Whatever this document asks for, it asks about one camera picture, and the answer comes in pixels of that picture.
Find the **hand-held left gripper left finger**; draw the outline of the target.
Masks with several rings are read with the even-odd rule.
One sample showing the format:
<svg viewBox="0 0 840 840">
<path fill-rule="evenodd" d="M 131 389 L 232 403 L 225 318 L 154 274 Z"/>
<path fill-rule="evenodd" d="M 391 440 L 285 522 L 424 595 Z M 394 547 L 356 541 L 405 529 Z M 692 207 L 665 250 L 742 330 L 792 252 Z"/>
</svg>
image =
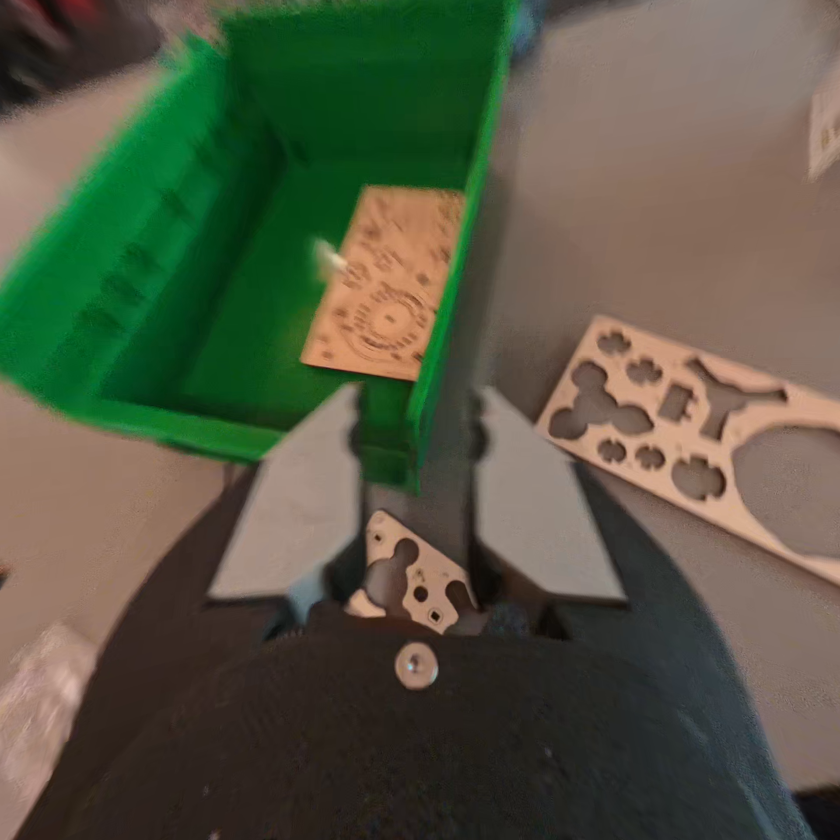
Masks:
<svg viewBox="0 0 840 840">
<path fill-rule="evenodd" d="M 307 617 L 328 597 L 328 568 L 361 531 L 360 397 L 358 385 L 341 386 L 260 463 L 207 590 L 211 602 L 282 599 L 294 617 Z"/>
</svg>

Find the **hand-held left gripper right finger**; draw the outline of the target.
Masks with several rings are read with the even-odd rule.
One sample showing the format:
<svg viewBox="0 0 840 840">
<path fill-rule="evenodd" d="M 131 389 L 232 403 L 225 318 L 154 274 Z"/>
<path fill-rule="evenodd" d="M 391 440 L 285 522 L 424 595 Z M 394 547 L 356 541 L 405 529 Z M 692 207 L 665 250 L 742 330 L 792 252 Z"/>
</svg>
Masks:
<svg viewBox="0 0 840 840">
<path fill-rule="evenodd" d="M 625 603 L 573 460 L 491 386 L 479 394 L 474 534 L 516 581 L 552 599 Z"/>
</svg>

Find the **green plastic bin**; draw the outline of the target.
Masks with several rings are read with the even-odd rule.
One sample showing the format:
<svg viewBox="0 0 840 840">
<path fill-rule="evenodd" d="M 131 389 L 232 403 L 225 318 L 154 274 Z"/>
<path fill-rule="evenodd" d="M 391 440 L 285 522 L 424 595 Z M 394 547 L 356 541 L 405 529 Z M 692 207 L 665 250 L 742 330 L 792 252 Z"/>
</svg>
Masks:
<svg viewBox="0 0 840 840">
<path fill-rule="evenodd" d="M 2 283 L 2 378 L 70 419 L 253 463 L 362 381 L 367 480 L 418 491 L 514 2 L 252 3 L 174 66 Z M 305 365 L 318 238 L 365 186 L 460 191 L 416 383 Z"/>
</svg>

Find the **uncut wooden model parts sheet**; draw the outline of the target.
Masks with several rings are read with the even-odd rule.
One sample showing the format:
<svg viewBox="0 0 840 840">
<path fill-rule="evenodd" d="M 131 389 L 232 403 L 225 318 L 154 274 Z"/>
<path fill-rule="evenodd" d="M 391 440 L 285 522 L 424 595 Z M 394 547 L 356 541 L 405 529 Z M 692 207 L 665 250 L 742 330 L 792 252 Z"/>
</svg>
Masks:
<svg viewBox="0 0 840 840">
<path fill-rule="evenodd" d="M 459 243 L 466 198 L 449 189 L 366 185 L 300 362 L 415 382 Z"/>
</svg>

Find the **wooden sheet with clover holes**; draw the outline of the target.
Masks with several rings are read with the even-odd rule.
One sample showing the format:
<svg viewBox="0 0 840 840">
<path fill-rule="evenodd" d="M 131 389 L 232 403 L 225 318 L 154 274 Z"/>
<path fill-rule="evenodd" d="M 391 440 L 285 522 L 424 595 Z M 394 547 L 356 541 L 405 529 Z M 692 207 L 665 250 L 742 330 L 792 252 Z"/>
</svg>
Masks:
<svg viewBox="0 0 840 840">
<path fill-rule="evenodd" d="M 463 612 L 479 613 L 466 570 L 389 512 L 372 513 L 364 544 L 364 577 L 344 606 L 349 615 L 409 621 L 444 636 Z"/>
</svg>

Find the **wooden sheet with round hole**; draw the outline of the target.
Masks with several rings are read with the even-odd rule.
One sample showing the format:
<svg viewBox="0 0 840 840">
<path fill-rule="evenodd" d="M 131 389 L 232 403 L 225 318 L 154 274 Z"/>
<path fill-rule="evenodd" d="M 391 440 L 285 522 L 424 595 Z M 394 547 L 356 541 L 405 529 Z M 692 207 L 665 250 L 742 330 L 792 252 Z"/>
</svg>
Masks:
<svg viewBox="0 0 840 840">
<path fill-rule="evenodd" d="M 751 512 L 735 455 L 775 429 L 838 427 L 836 397 L 603 315 L 535 423 L 572 456 L 834 586 L 838 559 L 788 547 Z"/>
</svg>

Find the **small white scrap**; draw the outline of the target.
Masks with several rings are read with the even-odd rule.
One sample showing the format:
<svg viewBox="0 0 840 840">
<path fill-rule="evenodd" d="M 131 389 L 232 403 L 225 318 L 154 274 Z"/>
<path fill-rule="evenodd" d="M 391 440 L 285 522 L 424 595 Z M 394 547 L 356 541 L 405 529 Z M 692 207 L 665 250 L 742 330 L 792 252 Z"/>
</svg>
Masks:
<svg viewBox="0 0 840 840">
<path fill-rule="evenodd" d="M 315 238 L 311 243 L 311 252 L 318 276 L 323 283 L 347 270 L 347 260 L 323 238 Z"/>
</svg>

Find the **clear plastic bag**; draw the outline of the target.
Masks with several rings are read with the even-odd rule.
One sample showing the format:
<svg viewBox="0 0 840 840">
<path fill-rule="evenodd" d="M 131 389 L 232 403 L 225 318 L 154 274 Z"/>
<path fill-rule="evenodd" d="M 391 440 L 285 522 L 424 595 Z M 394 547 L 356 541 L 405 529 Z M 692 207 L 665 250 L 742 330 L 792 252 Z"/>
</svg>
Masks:
<svg viewBox="0 0 840 840">
<path fill-rule="evenodd" d="M 1 688 L 1 838 L 14 838 L 57 766 L 96 667 L 97 647 L 53 623 L 14 658 Z"/>
</svg>

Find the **printed instruction sheet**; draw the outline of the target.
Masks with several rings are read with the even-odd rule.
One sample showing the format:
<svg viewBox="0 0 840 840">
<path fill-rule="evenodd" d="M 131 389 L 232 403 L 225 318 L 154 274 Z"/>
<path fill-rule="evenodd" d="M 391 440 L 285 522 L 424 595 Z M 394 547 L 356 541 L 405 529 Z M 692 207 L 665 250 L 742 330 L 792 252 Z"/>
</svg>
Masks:
<svg viewBox="0 0 840 840">
<path fill-rule="evenodd" d="M 807 179 L 817 181 L 839 160 L 839 86 L 815 92 L 808 129 Z"/>
</svg>

